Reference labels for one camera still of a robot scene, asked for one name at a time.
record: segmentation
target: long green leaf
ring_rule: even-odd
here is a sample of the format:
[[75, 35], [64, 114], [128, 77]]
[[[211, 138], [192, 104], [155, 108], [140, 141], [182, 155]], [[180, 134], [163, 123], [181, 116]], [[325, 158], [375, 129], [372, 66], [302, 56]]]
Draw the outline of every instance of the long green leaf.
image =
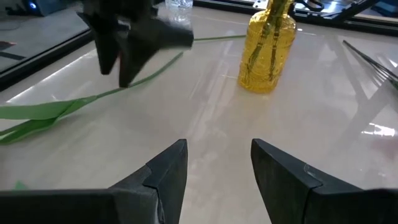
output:
[[[223, 39], [234, 39], [242, 38], [245, 35], [235, 35], [226, 37], [209, 37], [195, 39], [195, 41], [201, 40], [223, 40]], [[174, 64], [181, 56], [183, 52], [176, 55], [171, 61], [166, 63], [162, 68], [153, 73], [152, 75], [143, 78], [137, 82], [134, 82], [129, 86], [132, 88], [134, 86], [145, 83], [156, 76], [160, 75], [166, 69], [168, 69], [172, 64]], [[115, 90], [110, 90], [99, 95], [88, 96], [84, 98], [79, 98], [75, 100], [68, 101], [57, 101], [51, 103], [42, 103], [39, 105], [28, 105], [28, 106], [0, 106], [0, 119], [29, 119], [28, 121], [13, 126], [9, 129], [0, 131], [0, 145], [10, 144], [13, 142], [20, 141], [21, 139], [30, 136], [31, 134], [37, 133], [39, 131], [44, 131], [51, 128], [57, 123], [62, 117], [71, 114], [78, 109], [108, 95], [112, 95], [119, 91], [123, 91], [125, 88], [117, 88]]]

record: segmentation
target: yellow bottle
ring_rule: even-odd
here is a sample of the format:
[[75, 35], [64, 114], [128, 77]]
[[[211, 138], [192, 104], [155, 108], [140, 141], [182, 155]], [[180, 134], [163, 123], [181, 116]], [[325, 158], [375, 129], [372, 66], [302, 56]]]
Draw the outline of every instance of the yellow bottle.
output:
[[287, 13], [293, 0], [269, 0], [265, 11], [250, 19], [238, 82], [256, 93], [269, 93], [295, 37], [296, 23]]

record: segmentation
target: water bottle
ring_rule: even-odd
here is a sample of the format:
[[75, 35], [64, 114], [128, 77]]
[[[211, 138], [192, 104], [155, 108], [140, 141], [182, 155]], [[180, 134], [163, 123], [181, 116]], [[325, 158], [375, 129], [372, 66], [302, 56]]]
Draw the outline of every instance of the water bottle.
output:
[[191, 9], [193, 6], [193, 0], [166, 0], [167, 9], [183, 8]]
[[166, 0], [169, 20], [191, 29], [192, 6], [193, 0]]

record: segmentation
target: white table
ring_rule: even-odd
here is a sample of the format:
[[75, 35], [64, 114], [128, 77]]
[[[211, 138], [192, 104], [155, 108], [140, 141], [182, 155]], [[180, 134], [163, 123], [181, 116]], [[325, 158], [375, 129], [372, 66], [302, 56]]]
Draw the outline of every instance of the white table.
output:
[[[195, 37], [245, 34], [249, 18], [194, 8]], [[155, 80], [1, 147], [0, 188], [17, 180], [32, 189], [109, 187], [180, 138], [189, 158], [180, 223], [269, 222], [252, 171], [252, 138], [358, 187], [398, 187], [397, 94], [387, 82], [374, 83], [374, 71], [343, 40], [397, 72], [397, 39], [298, 24], [277, 88], [258, 95], [236, 82], [243, 39], [195, 43]], [[160, 52], [136, 80], [178, 52]], [[27, 105], [89, 96], [116, 88], [117, 74], [100, 75], [91, 43], [1, 99]]]

